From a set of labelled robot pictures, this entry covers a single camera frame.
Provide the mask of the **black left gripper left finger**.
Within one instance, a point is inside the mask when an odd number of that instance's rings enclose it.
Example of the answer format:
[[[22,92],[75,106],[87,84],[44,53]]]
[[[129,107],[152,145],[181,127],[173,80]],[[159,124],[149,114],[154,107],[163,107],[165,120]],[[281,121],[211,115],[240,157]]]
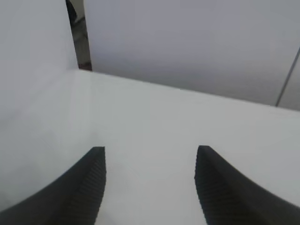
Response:
[[[105,148],[93,147],[54,182],[0,213],[2,225],[93,225],[106,185]]]

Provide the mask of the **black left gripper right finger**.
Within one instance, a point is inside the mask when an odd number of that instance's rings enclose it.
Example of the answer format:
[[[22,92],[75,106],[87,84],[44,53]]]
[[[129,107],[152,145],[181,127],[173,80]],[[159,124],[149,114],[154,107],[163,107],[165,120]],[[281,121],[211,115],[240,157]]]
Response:
[[[209,225],[298,225],[300,208],[250,180],[210,146],[200,145],[195,187]]]

